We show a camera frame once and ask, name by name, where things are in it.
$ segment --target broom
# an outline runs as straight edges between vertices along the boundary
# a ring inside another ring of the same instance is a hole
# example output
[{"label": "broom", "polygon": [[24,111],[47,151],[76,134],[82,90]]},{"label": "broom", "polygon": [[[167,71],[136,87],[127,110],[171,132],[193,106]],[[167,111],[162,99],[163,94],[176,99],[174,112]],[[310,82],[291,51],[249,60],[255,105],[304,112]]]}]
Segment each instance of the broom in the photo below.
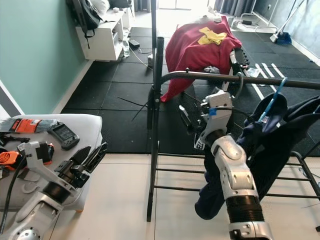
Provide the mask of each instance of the broom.
[{"label": "broom", "polygon": [[300,2],[300,4],[297,6],[297,8],[294,10],[294,12],[287,18],[287,20],[285,21],[285,23],[283,24],[283,26],[279,29],[278,32],[272,34],[272,36],[270,37],[270,40],[275,44],[277,42],[277,40],[280,38],[284,39],[286,42],[290,42],[291,43],[291,38],[289,33],[287,32],[283,32],[285,26],[287,25],[287,23],[290,21],[290,19],[294,16],[294,14],[297,12],[297,10],[300,8],[300,6],[304,3],[305,0],[302,0]]}]

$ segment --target metal clothes drying rack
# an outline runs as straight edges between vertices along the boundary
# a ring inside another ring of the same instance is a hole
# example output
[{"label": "metal clothes drying rack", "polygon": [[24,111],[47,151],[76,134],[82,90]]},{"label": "metal clothes drying rack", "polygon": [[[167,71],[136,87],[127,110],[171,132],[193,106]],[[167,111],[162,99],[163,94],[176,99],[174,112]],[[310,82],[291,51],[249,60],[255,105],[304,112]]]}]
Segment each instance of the metal clothes drying rack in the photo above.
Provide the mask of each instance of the metal clothes drying rack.
[{"label": "metal clothes drying rack", "polygon": [[[150,187],[148,194],[148,204],[147,204],[147,222],[151,222],[152,206],[154,198],[154,190],[158,189],[169,189],[169,190],[179,190],[179,191],[192,191],[198,192],[199,189],[196,188],[183,188],[183,187],[171,187],[171,186],[160,186],[155,185],[156,172],[157,171],[167,171],[167,172],[182,172],[182,173],[193,173],[193,174],[203,174],[203,171],[195,170],[180,170],[180,169],[165,169],[157,168],[158,156],[171,156],[171,157],[186,157],[186,158],[204,158],[194,155],[178,155],[178,154],[167,154],[159,153],[159,110],[160,110],[160,97],[161,97],[161,85],[170,79],[184,78],[184,79],[201,79],[201,80],[211,80],[216,82],[233,82],[240,83],[241,79],[239,76],[231,75],[221,75],[212,73],[202,73],[202,72],[191,72],[191,71],[174,71],[162,76],[163,58],[164,58],[164,38],[157,37],[156,28],[156,1],[151,0],[151,19],[152,19],[152,53],[153,56],[153,85],[148,94],[147,101],[147,129],[151,131],[151,174],[150,174]],[[282,79],[274,78],[251,78],[243,77],[244,84],[264,84],[264,85],[274,85],[279,86]],[[284,84],[285,87],[293,88],[303,88],[303,89],[315,89],[320,90],[320,83],[316,82],[304,82],[304,81],[292,81],[287,80]],[[270,197],[287,197],[287,198],[310,198],[320,200],[320,188],[315,181],[310,169],[308,168],[305,159],[320,145],[320,141],[316,143],[304,156],[301,156],[298,152],[292,152],[292,156],[296,157],[299,163],[287,163],[290,166],[300,166],[306,174],[306,178],[293,178],[293,177],[278,177],[280,180],[291,180],[291,181],[308,181],[310,182],[316,196],[314,195],[285,195],[285,194],[267,194]],[[316,227],[317,232],[320,232],[320,226]]]}]

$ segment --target yellow cloth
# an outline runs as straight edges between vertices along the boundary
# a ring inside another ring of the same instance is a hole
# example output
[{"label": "yellow cloth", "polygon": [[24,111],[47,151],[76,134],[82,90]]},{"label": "yellow cloth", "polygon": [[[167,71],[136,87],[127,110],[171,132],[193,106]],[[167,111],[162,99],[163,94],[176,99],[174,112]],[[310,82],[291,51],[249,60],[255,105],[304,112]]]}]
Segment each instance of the yellow cloth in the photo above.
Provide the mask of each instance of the yellow cloth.
[{"label": "yellow cloth", "polygon": [[204,28],[200,29],[199,32],[204,34],[204,36],[202,36],[198,40],[198,43],[200,45],[212,44],[212,43],[220,45],[221,42],[227,36],[227,34],[225,32],[217,34],[217,33],[213,32],[212,30],[210,30],[208,27],[204,27]]}]

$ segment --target navy blue clothing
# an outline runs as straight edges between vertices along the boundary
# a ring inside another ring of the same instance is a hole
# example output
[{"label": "navy blue clothing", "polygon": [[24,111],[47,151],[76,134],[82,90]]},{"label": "navy blue clothing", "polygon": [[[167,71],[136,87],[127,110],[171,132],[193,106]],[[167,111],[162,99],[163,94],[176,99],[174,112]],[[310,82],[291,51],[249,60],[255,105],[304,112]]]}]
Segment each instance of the navy blue clothing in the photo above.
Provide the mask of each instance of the navy blue clothing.
[{"label": "navy blue clothing", "polygon": [[[309,127],[320,119],[313,112],[320,105],[320,96],[310,98],[287,109],[282,95],[270,109],[265,123],[257,122],[273,94],[263,99],[254,113],[246,120],[245,128],[237,143],[251,160],[247,162],[258,190],[260,200],[267,194],[276,177],[287,163],[293,147],[307,136]],[[285,124],[276,124],[283,119]],[[220,172],[210,148],[205,149],[205,179],[208,184],[199,192],[196,213],[203,219],[214,218],[224,204]]]}]

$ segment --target blue clothes hanger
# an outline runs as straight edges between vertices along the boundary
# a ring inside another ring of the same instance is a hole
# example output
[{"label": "blue clothes hanger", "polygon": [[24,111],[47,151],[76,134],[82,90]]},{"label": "blue clothes hanger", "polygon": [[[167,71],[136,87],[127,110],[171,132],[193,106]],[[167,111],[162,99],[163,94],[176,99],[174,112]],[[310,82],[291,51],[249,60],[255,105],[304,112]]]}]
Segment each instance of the blue clothes hanger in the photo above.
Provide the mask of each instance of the blue clothes hanger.
[{"label": "blue clothes hanger", "polygon": [[283,86],[285,85],[286,81],[288,80],[287,77],[285,77],[280,86],[278,87],[278,89],[276,90],[276,92],[273,95],[273,98],[271,99],[271,101],[269,102],[268,106],[265,108],[264,112],[262,113],[262,115],[260,116],[258,122],[262,122],[263,119],[266,117],[266,115],[268,114],[268,112],[270,111],[272,105],[274,104],[275,100],[277,99],[278,94],[281,92],[281,89],[283,88]]},{"label": "blue clothes hanger", "polygon": [[319,106],[316,108],[316,110],[313,112],[313,114],[320,114],[320,104],[319,104]]}]

